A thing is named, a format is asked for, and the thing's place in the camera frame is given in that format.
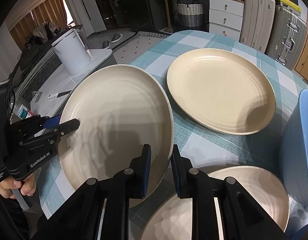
beige plate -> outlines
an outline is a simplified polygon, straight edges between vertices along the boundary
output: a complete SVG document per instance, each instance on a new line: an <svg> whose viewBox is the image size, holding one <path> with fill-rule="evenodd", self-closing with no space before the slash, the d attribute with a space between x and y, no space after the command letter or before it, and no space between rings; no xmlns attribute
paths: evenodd
<svg viewBox="0 0 308 240"><path fill-rule="evenodd" d="M167 85L189 116L222 133L256 133L274 115L275 95L266 76L248 60L226 50L184 53L169 67Z"/></svg>
<svg viewBox="0 0 308 240"><path fill-rule="evenodd" d="M128 168L152 149L147 195L162 180L173 149L174 122L160 84L144 70L113 65L86 78L70 96L60 122L80 120L76 132L62 137L59 159L76 190L94 177L103 180ZM134 206L141 200L131 200Z"/></svg>
<svg viewBox="0 0 308 240"><path fill-rule="evenodd" d="M209 176L225 179L232 176L285 231L289 218L289 200L281 181L271 172L253 166L237 166L214 171ZM215 200L220 240L223 238L221 215ZM192 236L192 199L179 199L174 195L150 218L142 240L190 240Z"/></svg>

slipper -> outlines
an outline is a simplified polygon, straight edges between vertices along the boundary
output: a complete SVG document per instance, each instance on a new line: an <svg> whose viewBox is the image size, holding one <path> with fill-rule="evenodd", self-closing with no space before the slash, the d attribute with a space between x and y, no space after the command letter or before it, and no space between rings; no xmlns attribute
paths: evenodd
<svg viewBox="0 0 308 240"><path fill-rule="evenodd" d="M123 38L123 34L115 33L112 38L112 43L118 42L121 38Z"/></svg>
<svg viewBox="0 0 308 240"><path fill-rule="evenodd" d="M104 41L104 42L103 42L102 49L108 49L108 48L109 48L109 45L110 45L110 42L109 42L109 41Z"/></svg>

screw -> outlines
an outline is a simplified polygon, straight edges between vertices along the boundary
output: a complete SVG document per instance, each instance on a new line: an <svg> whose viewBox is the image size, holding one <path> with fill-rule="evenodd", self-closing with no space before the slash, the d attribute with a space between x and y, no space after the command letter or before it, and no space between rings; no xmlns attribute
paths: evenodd
<svg viewBox="0 0 308 240"><path fill-rule="evenodd" d="M229 183L229 184L234 184L236 182L236 180L233 177L227 177L226 182Z"/></svg>
<svg viewBox="0 0 308 240"><path fill-rule="evenodd" d="M130 169L130 168L127 168L127 169L124 169L124 174L125 175L131 175L131 174L133 174L133 169Z"/></svg>
<svg viewBox="0 0 308 240"><path fill-rule="evenodd" d="M190 168L190 169L189 169L189 173L190 173L190 174L193 174L193 175L196 175L196 174L198 174L198 169L196 169L196 168Z"/></svg>
<svg viewBox="0 0 308 240"><path fill-rule="evenodd" d="M89 178L89 179L86 181L86 183L87 183L88 185L94 185L94 184L96 183L96 179L95 179L95 178Z"/></svg>

wicker basket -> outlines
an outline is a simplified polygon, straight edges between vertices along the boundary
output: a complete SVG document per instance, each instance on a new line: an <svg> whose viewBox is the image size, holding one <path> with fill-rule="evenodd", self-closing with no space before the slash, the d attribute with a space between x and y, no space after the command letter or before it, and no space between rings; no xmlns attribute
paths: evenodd
<svg viewBox="0 0 308 240"><path fill-rule="evenodd" d="M199 27L204 24L204 5L200 4L182 4L177 3L177 16L181 25L186 27Z"/></svg>

tablecloth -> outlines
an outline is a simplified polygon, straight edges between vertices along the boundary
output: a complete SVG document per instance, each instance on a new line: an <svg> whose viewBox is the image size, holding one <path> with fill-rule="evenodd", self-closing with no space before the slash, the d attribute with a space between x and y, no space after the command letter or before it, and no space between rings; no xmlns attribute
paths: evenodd
<svg viewBox="0 0 308 240"><path fill-rule="evenodd" d="M166 73L179 55L197 48L224 49L255 64L273 86L276 110L273 120L262 131L245 136L212 131L191 119L175 103L166 86ZM244 44L221 35L201 31L174 33L135 59L131 65L146 70L162 85L171 102L174 116L174 143L181 155L188 157L194 167L214 171L232 165L253 165L279 174L278 149L286 122L293 112L298 95L308 86L286 67ZM38 179L41 206L50 217L70 196L71 190L55 156L43 166ZM157 189L141 204L130 209L129 238L139 239L146 222L155 210L175 193L170 166ZM290 198L288 236L308 223L308 207Z"/></svg>

